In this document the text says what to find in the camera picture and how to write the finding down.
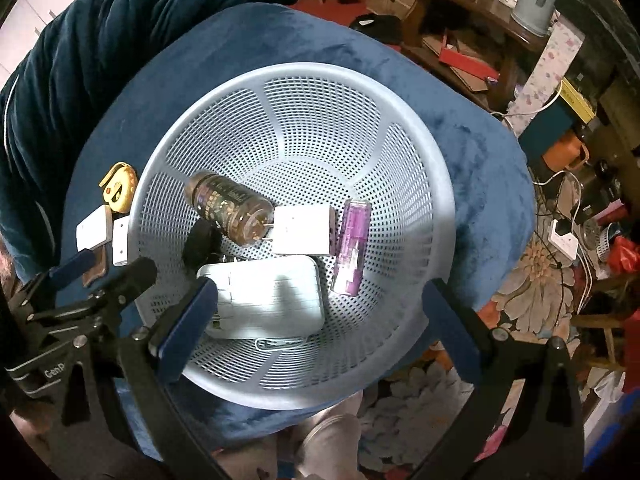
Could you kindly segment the person left hand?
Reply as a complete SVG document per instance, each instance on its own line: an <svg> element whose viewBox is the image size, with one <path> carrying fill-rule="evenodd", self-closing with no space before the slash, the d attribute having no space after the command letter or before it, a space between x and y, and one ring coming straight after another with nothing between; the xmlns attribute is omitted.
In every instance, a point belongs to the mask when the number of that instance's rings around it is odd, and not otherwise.
<svg viewBox="0 0 640 480"><path fill-rule="evenodd" d="M54 415L54 408L50 403L38 401L18 404L10 414L10 419L18 432L40 460L47 465L51 461L48 435Z"/></svg>

